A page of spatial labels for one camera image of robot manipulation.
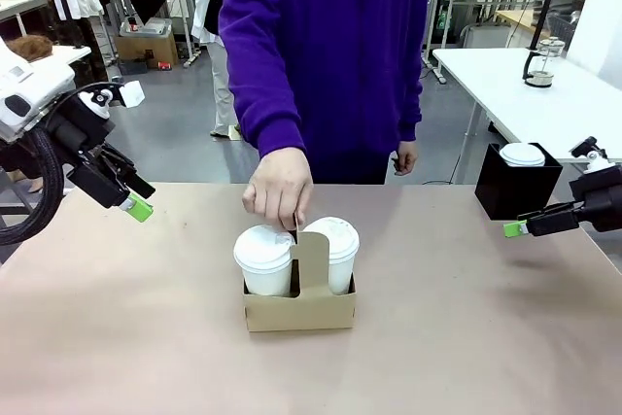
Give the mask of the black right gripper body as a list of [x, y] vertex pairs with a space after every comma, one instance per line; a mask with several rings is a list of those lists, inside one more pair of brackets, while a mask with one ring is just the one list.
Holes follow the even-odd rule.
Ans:
[[577, 220], [587, 222], [598, 232], [621, 229], [621, 166], [586, 173], [570, 182]]

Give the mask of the person left hand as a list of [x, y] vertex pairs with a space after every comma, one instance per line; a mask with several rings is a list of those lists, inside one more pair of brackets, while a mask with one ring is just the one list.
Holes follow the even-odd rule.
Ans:
[[419, 157], [415, 141], [401, 141], [397, 146], [396, 156], [393, 158], [396, 176], [409, 175]]

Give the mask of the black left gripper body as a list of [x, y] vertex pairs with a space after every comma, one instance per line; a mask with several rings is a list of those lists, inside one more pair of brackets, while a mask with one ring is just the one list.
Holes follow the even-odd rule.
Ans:
[[48, 131], [63, 164], [104, 167], [113, 161], [106, 138], [114, 128], [110, 106], [93, 101], [64, 101], [48, 119]]

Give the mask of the person right hand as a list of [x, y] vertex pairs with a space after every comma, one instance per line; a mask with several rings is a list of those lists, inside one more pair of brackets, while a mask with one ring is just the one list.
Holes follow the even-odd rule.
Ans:
[[304, 152], [284, 148], [263, 156], [242, 195], [245, 210], [275, 228], [297, 230], [304, 222], [313, 179]]

